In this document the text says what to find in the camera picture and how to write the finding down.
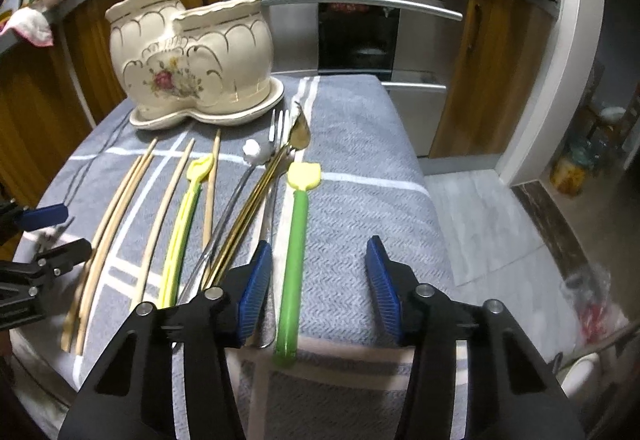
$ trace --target green handle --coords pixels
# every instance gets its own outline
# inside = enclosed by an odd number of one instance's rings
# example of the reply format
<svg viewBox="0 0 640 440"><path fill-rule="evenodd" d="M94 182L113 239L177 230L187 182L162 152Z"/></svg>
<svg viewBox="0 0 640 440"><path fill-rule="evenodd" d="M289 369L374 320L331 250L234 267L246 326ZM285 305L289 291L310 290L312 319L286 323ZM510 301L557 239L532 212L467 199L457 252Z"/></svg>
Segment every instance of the green handle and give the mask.
<svg viewBox="0 0 640 440"><path fill-rule="evenodd" d="M280 320L278 321L278 337L273 354L274 362L284 367L292 366L296 362L308 212L309 198L306 191L294 191L289 248L287 249L287 264L284 271Z"/></svg>

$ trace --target green utensil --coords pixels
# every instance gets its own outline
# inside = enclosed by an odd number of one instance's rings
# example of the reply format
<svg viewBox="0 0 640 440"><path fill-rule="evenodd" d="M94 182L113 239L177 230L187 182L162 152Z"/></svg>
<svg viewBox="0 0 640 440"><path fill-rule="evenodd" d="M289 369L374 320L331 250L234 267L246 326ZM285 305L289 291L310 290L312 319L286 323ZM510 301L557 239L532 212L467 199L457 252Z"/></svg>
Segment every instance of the green utensil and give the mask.
<svg viewBox="0 0 640 440"><path fill-rule="evenodd" d="M293 162L287 172L287 182L295 191L287 263L282 285L278 335L273 353L274 362L283 367L292 366L296 362L302 270L305 260L306 217L309 211L309 198L306 192L318 187L320 176L320 164L304 162Z"/></svg>

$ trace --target flower painting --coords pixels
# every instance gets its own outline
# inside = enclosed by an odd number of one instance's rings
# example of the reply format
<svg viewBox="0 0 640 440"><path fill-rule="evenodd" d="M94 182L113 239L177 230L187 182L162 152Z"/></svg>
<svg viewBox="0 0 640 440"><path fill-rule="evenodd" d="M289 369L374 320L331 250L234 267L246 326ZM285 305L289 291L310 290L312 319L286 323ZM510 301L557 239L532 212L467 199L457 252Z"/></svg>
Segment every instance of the flower painting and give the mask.
<svg viewBox="0 0 640 440"><path fill-rule="evenodd" d="M153 61L155 62L148 62L150 76L142 83L148 86L156 97L200 98L200 92L204 90L202 79L191 72L187 59L172 56L167 62Z"/></svg>

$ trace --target double planter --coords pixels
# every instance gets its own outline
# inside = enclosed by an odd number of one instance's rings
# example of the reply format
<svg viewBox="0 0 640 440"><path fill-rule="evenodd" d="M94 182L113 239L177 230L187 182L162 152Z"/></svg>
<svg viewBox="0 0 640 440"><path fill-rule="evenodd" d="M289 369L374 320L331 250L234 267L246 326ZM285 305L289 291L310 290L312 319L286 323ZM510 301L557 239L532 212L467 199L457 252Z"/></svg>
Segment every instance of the double planter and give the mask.
<svg viewBox="0 0 640 440"><path fill-rule="evenodd" d="M261 0L190 10L180 0L125 0L107 10L111 63L136 105L132 122L151 129L186 116L216 122L255 112L274 93L279 99L282 85L270 77L273 43L260 7Z"/></svg>

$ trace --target pink cloth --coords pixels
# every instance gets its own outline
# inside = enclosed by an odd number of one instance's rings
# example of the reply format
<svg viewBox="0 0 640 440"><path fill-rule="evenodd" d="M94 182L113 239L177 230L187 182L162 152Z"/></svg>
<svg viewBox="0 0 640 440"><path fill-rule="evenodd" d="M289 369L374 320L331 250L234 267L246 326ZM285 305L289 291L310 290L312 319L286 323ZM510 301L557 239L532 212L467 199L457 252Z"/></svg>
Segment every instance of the pink cloth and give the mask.
<svg viewBox="0 0 640 440"><path fill-rule="evenodd" d="M0 34L10 28L34 46L53 46L53 34L47 18L28 6L16 10Z"/></svg>

